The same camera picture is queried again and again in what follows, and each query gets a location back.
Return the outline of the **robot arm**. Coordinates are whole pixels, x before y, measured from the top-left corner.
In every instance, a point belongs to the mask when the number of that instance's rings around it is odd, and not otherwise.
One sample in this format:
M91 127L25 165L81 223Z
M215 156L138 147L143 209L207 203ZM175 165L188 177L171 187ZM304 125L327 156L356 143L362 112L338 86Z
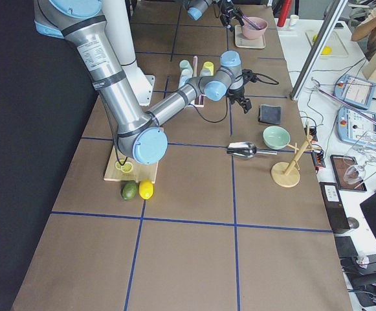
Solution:
M94 89L107 104L118 125L115 148L143 165L158 162L168 139L160 128L197 97L213 101L227 96L244 111L251 108L244 96L245 70L236 51L224 52L212 76L189 78L184 85L147 111L136 91L144 75L132 82L128 74L137 67L125 1L35 1L36 30L68 41L80 55Z
M212 6L216 18L219 19L222 25L228 30L234 30L232 26L233 19L235 19L240 26L245 24L243 20L244 14L233 1L182 0L177 2L187 11L189 17L195 21L201 19L206 10Z

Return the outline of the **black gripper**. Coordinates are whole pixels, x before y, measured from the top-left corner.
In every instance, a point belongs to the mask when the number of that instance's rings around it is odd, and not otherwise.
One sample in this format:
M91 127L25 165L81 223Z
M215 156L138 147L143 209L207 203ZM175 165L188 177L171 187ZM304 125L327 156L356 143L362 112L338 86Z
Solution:
M228 98L231 105L237 102L239 99L239 105L242 107L244 113L248 113L252 108L252 104L249 98L245 98L245 88L244 85L233 89L228 90Z
M221 1L221 15L220 20L223 26L229 31L232 30L230 18L236 19L241 26L244 25L243 13L240 8L235 8L233 1Z

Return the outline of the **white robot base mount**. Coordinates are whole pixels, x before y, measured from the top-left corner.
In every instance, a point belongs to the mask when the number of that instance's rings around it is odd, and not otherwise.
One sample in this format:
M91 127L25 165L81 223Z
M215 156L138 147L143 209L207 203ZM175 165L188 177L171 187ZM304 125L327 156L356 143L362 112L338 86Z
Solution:
M102 10L107 20L107 37L126 73L138 103L141 106L149 106L155 77L145 75L138 66L125 1L105 0L102 3Z

